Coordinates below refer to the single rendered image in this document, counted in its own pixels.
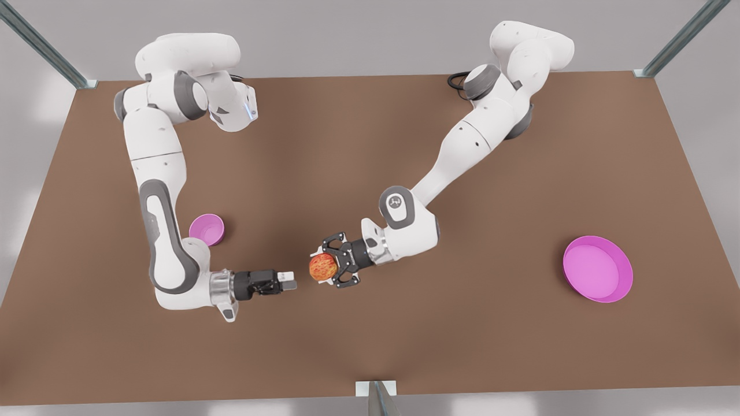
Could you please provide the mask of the red yellow apple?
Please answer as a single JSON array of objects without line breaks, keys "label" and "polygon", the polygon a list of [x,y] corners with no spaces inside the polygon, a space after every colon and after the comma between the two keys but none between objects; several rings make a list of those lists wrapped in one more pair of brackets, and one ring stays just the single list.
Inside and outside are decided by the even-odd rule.
[{"label": "red yellow apple", "polygon": [[337,272],[338,264],[330,253],[316,254],[309,261],[309,274],[317,282],[330,281]]}]

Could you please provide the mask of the small pink bowl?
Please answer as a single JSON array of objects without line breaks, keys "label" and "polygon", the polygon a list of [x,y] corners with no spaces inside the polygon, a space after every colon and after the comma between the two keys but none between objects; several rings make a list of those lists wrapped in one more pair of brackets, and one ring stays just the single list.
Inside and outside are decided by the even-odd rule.
[{"label": "small pink bowl", "polygon": [[188,236],[199,239],[209,247],[218,245],[224,239],[225,224],[220,216],[203,214],[196,217],[188,228]]}]

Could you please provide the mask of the pink plate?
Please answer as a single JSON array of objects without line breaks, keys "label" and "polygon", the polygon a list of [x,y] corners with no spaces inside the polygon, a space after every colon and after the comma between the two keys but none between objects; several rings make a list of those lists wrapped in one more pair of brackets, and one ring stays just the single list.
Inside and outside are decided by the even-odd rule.
[{"label": "pink plate", "polygon": [[570,242],[562,264],[571,288],[599,303],[623,299],[634,282],[626,253],[616,243],[597,235],[584,235]]}]

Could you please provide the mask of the silver frame post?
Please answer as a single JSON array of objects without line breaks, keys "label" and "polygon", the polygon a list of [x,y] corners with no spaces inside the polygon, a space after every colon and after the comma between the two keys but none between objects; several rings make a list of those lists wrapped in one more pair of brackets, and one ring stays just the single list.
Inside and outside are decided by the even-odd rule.
[{"label": "silver frame post", "polygon": [[0,20],[77,90],[97,87],[97,80],[83,76],[8,0],[0,0]]},{"label": "silver frame post", "polygon": [[368,399],[368,416],[400,416],[396,381],[356,381],[355,396]]},{"label": "silver frame post", "polygon": [[637,79],[654,79],[730,2],[732,0],[706,0],[650,62],[644,68],[634,69],[632,75]]}]

